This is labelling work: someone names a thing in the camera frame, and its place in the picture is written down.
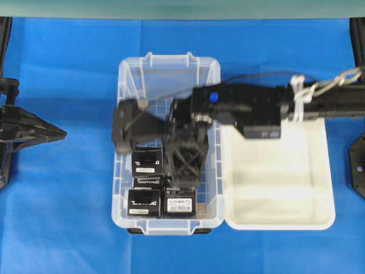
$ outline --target battery label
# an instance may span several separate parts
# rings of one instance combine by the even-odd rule
[[[129,210],[129,214],[143,214],[143,215],[147,215],[149,212],[148,209],[133,209],[131,208]]]
[[[155,173],[155,169],[154,168],[147,168],[147,167],[138,167],[138,168],[136,168],[136,172]]]
[[[191,198],[169,198],[167,200],[168,212],[191,212],[192,199]]]

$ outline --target black bracket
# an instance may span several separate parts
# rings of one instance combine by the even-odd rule
[[[349,149],[352,188],[365,198],[365,134]]]

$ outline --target black cable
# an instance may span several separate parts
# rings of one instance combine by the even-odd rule
[[[318,80],[311,76],[311,75],[307,75],[301,72],[296,72],[296,71],[268,71],[268,72],[262,72],[262,73],[257,73],[257,74],[239,74],[239,75],[235,75],[233,77],[230,77],[226,80],[224,80],[223,82],[221,82],[221,84],[226,84],[228,82],[231,82],[233,80],[236,79],[253,79],[253,78],[263,78],[263,77],[267,77],[267,76],[273,76],[273,75],[303,75],[305,78],[309,78],[311,80],[313,80],[314,82],[318,82]]]

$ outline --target blue button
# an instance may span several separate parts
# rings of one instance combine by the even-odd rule
[[[212,92],[210,94],[209,100],[210,100],[211,103],[217,103],[218,99],[219,99],[219,95],[218,95],[217,92]]]

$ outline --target black battery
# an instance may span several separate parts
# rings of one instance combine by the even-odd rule
[[[129,190],[128,216],[160,217],[159,190]]]
[[[163,176],[136,177],[133,180],[133,188],[135,190],[160,190],[162,191],[164,184]]]
[[[194,216],[196,214],[195,190],[179,188],[165,188],[164,215],[166,216]]]
[[[161,147],[138,147],[132,153],[133,177],[163,175]]]

